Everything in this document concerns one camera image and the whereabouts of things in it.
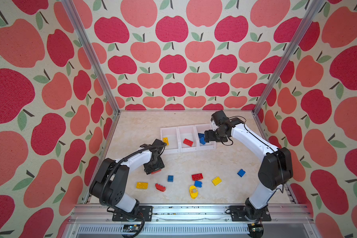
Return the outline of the blue sloped lego brick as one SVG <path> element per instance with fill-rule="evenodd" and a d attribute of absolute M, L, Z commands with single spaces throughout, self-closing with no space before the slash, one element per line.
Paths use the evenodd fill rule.
<path fill-rule="evenodd" d="M 246 172 L 243 169 L 240 169 L 237 174 L 238 176 L 243 177 L 246 174 Z"/>

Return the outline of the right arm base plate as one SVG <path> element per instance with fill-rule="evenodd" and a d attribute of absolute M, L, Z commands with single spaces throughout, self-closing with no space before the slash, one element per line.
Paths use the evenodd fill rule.
<path fill-rule="evenodd" d="M 226 214 L 230 215 L 233 222 L 270 222 L 272 221 L 268 207 L 255 209 L 250 206 L 230 206 L 226 210 Z"/>

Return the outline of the small yellow lego brick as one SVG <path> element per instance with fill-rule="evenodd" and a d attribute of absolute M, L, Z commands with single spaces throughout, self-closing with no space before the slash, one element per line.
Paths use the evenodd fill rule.
<path fill-rule="evenodd" d="M 169 146 L 169 140 L 167 137 L 164 137 L 163 138 L 163 142 L 166 143 L 167 146 Z"/>

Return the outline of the white three-compartment plastic bin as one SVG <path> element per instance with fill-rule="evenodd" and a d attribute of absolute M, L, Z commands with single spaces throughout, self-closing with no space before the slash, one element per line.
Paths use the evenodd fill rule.
<path fill-rule="evenodd" d="M 177 154 L 216 149 L 215 142 L 204 141 L 204 132 L 211 129 L 210 124 L 161 128 L 161 140 L 167 144 L 165 153 Z"/>

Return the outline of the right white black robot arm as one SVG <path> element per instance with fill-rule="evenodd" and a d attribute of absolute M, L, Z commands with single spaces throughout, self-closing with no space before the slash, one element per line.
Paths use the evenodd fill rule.
<path fill-rule="evenodd" d="M 238 140 L 252 151 L 260 160 L 258 171 L 259 184 L 252 196 L 246 199 L 244 216 L 249 221 L 256 221 L 266 212 L 268 202 L 276 191 L 284 191 L 284 184 L 294 175 L 290 151 L 279 148 L 254 133 L 242 116 L 228 118 L 224 111 L 217 111 L 211 116 L 211 130 L 205 131 L 206 142 Z"/>

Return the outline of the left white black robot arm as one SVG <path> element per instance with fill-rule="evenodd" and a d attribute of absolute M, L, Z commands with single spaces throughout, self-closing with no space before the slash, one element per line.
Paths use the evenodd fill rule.
<path fill-rule="evenodd" d="M 139 201 L 126 194 L 130 172 L 143 166 L 144 172 L 162 170 L 165 165 L 161 158 L 167 143 L 156 139 L 152 144 L 143 144 L 136 152 L 120 159 L 105 159 L 98 169 L 89 193 L 97 197 L 103 206 L 123 210 L 134 216 L 139 213 Z"/>

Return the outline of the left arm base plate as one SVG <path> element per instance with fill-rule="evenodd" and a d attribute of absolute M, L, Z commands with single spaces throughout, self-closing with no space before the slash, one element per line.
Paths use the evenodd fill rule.
<path fill-rule="evenodd" d="M 132 212 L 128 213 L 122 209 L 113 212 L 112 221 L 114 222 L 151 222 L 153 206 L 137 206 Z"/>

